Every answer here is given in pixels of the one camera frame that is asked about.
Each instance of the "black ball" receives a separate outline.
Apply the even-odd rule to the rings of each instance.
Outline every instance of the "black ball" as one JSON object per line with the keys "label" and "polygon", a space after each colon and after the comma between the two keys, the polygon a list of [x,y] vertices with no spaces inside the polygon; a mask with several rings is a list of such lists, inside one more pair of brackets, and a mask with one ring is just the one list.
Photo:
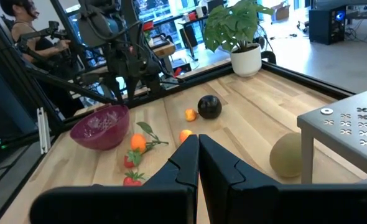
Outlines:
{"label": "black ball", "polygon": [[197,104],[200,116],[205,119],[215,119],[222,111],[222,104],[218,97],[213,95],[203,96]]}

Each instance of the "tangerine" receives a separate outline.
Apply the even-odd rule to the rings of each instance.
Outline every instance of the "tangerine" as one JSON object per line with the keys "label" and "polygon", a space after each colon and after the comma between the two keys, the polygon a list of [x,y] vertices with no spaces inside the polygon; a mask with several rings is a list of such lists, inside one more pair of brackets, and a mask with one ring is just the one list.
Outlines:
{"label": "tangerine", "polygon": [[196,120],[197,112],[193,109],[185,110],[185,119],[189,122]]}
{"label": "tangerine", "polygon": [[181,133],[179,134],[179,140],[181,141],[181,143],[183,143],[191,134],[193,134],[193,131],[191,130],[181,131]]}
{"label": "tangerine", "polygon": [[134,134],[131,137],[131,149],[138,150],[141,154],[146,151],[146,138],[143,134]]}

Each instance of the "green plant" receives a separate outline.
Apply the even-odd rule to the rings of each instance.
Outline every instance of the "green plant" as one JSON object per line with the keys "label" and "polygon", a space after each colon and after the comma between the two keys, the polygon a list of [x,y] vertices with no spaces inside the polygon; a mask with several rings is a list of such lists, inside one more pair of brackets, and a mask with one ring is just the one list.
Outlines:
{"label": "green plant", "polygon": [[213,52],[223,49],[235,52],[248,50],[247,43],[252,42],[258,28],[257,12],[273,14],[273,10],[258,5],[254,0],[241,0],[231,8],[218,6],[212,10],[204,31],[204,43]]}

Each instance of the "strawberry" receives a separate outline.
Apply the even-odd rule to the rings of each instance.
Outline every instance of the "strawberry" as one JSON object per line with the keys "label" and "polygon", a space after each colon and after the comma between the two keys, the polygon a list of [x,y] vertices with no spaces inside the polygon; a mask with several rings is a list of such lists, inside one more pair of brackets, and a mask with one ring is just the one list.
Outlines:
{"label": "strawberry", "polygon": [[124,178],[123,181],[123,186],[141,186],[142,182],[139,181],[138,179],[143,179],[142,177],[144,174],[138,174],[138,172],[133,172],[132,170],[130,170],[128,173],[126,174],[126,178]]}
{"label": "strawberry", "polygon": [[139,165],[141,162],[142,156],[138,150],[128,151],[127,155],[124,156],[124,166],[126,168],[133,168]]}

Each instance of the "potted plant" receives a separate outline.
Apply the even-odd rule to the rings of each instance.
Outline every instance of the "potted plant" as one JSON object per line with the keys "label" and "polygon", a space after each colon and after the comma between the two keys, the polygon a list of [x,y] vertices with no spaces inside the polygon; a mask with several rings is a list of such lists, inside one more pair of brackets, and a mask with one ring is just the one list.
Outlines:
{"label": "potted plant", "polygon": [[241,0],[233,7],[218,6],[210,13],[204,31],[204,43],[213,52],[222,46],[230,52],[233,71],[242,77],[261,69],[261,49],[253,43],[258,28],[257,12],[273,14],[273,10]]}

